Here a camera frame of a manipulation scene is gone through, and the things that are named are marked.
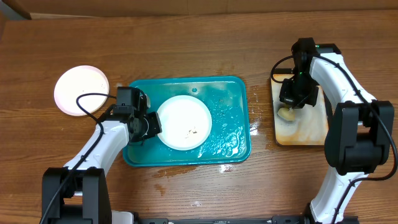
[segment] plastic tray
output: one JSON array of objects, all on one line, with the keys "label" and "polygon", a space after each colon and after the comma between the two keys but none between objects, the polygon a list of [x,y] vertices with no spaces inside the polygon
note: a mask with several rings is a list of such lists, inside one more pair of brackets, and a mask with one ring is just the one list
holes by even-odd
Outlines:
[{"label": "plastic tray", "polygon": [[195,149],[178,151],[158,138],[123,149],[123,158],[134,167],[176,166],[242,162],[251,153],[246,87],[238,77],[167,78],[137,80],[130,84],[150,98],[148,112],[173,96],[190,95],[208,107],[213,120],[207,140]]}]

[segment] wooden cutting board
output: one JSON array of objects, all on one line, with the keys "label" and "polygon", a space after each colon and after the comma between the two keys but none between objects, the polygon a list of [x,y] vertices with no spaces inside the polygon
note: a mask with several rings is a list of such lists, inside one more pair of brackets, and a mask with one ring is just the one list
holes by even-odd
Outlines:
[{"label": "wooden cutting board", "polygon": [[[282,81],[293,75],[274,75],[276,80]],[[313,107],[305,105],[302,109],[295,109],[295,121],[286,121],[277,113],[284,106],[279,101],[282,84],[271,80],[272,106],[274,110],[275,140],[281,146],[322,146],[329,130],[328,116],[331,108],[326,109],[323,90],[319,87],[317,104]]]}]

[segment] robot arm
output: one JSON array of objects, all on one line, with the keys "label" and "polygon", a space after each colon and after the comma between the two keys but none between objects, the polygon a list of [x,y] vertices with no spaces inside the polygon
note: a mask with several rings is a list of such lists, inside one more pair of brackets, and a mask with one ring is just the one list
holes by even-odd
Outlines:
[{"label": "robot arm", "polygon": [[[104,137],[87,157],[86,161],[79,166],[78,170],[87,170],[90,167],[104,169],[105,176],[108,173],[117,154],[129,143],[129,130],[127,124],[120,121],[103,121]],[[100,135],[100,126],[95,126],[95,132],[88,140],[83,149],[64,167],[69,170],[80,160],[87,150],[93,145]]]},{"label": "robot arm", "polygon": [[[292,47],[295,68],[293,79],[282,83],[279,98],[294,108],[304,104],[315,106],[320,85],[335,110],[325,139],[325,155],[329,163],[326,177],[318,195],[310,203],[312,223],[332,223],[336,208],[350,182],[367,177],[376,166],[387,161],[389,141],[380,133],[379,123],[372,119],[369,110],[357,96],[343,72],[323,58],[338,63],[344,69],[364,99],[371,104],[383,123],[392,131],[394,109],[388,101],[376,101],[347,69],[340,50],[334,44],[315,45],[312,38],[299,39]],[[368,133],[358,133],[358,125],[370,128]],[[343,220],[344,210],[358,188],[350,188],[335,222]]]},{"label": "robot arm", "polygon": [[[370,95],[358,83],[358,81],[356,81],[354,76],[346,67],[341,54],[336,54],[333,52],[320,54],[320,56],[339,63],[339,65],[347,71],[352,81],[354,81],[355,86],[361,91],[361,94],[365,97],[365,99],[369,103],[371,103],[372,100],[375,100],[375,97]],[[353,103],[362,103],[361,99],[356,96],[353,87],[349,84],[348,80],[340,71],[340,69],[334,67],[327,61],[314,57],[311,61],[310,76],[322,87],[322,90],[325,92],[333,109],[336,108],[337,103],[344,103],[347,101],[352,101]]]},{"label": "robot arm", "polygon": [[[132,224],[130,212],[111,211],[105,176],[117,154],[129,142],[139,142],[154,137],[162,130],[156,112],[147,113],[150,106],[146,95],[137,88],[119,87],[116,104],[111,105],[99,117],[103,127],[96,125],[94,134],[83,149],[63,168],[49,168],[43,175],[42,212],[43,223],[122,223]],[[101,136],[88,157],[77,167],[72,181],[66,182],[59,194],[63,179],[72,174],[83,155]],[[84,196],[83,204],[65,205],[63,199]]]}]

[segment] black cable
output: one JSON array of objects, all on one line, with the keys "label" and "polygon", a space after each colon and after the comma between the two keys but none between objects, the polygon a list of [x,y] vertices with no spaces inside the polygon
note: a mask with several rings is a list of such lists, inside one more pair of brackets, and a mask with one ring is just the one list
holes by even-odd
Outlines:
[{"label": "black cable", "polygon": [[312,57],[316,57],[319,59],[322,59],[324,61],[327,61],[329,63],[331,63],[332,65],[334,65],[336,68],[338,68],[341,72],[343,72],[344,76],[346,77],[347,81],[349,82],[349,84],[353,87],[353,90],[355,92],[355,94],[359,97],[359,99],[361,99],[361,101],[370,109],[370,111],[373,114],[373,117],[378,121],[378,123],[380,124],[381,128],[383,129],[384,133],[386,134],[391,147],[392,147],[392,153],[394,155],[394,166],[392,168],[392,170],[390,171],[390,173],[388,173],[387,175],[385,175],[384,177],[362,177],[362,178],[357,178],[352,180],[349,185],[347,186],[347,189],[345,190],[343,196],[341,197],[336,209],[335,209],[335,214],[333,215],[333,219],[331,221],[331,224],[335,224],[336,219],[337,219],[337,215],[339,213],[339,210],[345,200],[345,198],[348,195],[349,190],[351,189],[352,186],[355,185],[355,183],[359,182],[359,181],[365,181],[365,180],[369,180],[369,181],[382,181],[382,180],[387,180],[390,179],[396,172],[397,172],[397,147],[396,144],[391,136],[391,134],[388,132],[386,125],[384,125],[384,123],[382,122],[381,118],[379,117],[379,115],[377,114],[377,112],[372,108],[372,106],[370,105],[370,103],[368,103],[368,101],[363,97],[363,95],[361,94],[361,91],[359,91],[356,87],[356,85],[354,84],[354,81],[351,79],[351,77],[348,75],[348,73],[346,72],[345,69],[343,69],[338,63],[326,58],[326,57],[322,57],[322,56],[318,56],[318,55],[312,55]]},{"label": "black cable", "polygon": [[290,58],[293,58],[293,55],[288,56],[288,57],[284,57],[284,58],[280,59],[280,60],[273,66],[273,68],[271,69],[271,74],[270,74],[270,76],[271,76],[271,79],[272,79],[274,82],[276,82],[276,83],[283,83],[283,81],[278,81],[278,80],[276,80],[276,79],[274,78],[274,72],[275,72],[276,67],[278,67],[278,65],[279,65],[280,63],[282,63],[282,62],[284,62],[284,61],[286,61],[286,60],[288,60],[288,59],[290,59]]},{"label": "black cable", "polygon": [[142,94],[142,100],[144,100],[145,107],[147,108],[147,95],[142,90],[139,90],[139,92]]},{"label": "black cable", "polygon": [[85,93],[83,95],[80,95],[77,99],[76,99],[76,104],[77,106],[84,112],[86,113],[89,117],[93,118],[93,120],[99,125],[99,128],[101,128],[101,131],[99,132],[99,136],[98,138],[95,140],[95,142],[93,143],[93,145],[87,150],[87,152],[80,158],[80,160],[76,163],[76,165],[69,171],[68,175],[64,178],[64,180],[62,181],[62,183],[60,184],[58,190],[55,192],[54,196],[52,197],[49,205],[47,206],[47,208],[45,209],[45,212],[42,216],[42,219],[40,220],[40,224],[43,224],[45,219],[47,218],[47,216],[49,215],[49,211],[50,208],[52,206],[52,204],[55,201],[55,198],[57,197],[57,195],[61,192],[61,190],[63,189],[63,187],[65,186],[65,184],[69,181],[69,179],[72,178],[73,174],[75,173],[75,171],[77,170],[77,168],[79,168],[79,166],[87,159],[88,155],[90,155],[90,153],[93,151],[93,149],[95,148],[95,146],[99,143],[99,141],[102,138],[102,135],[104,134],[104,126],[101,124],[101,122],[94,117],[94,115],[92,115],[90,112],[88,112],[87,110],[85,110],[83,107],[81,107],[81,105],[79,104],[79,99],[84,97],[84,96],[91,96],[91,95],[96,95],[96,96],[107,96],[110,98],[114,98],[116,99],[115,96],[111,96],[108,94],[104,94],[104,93]]}]

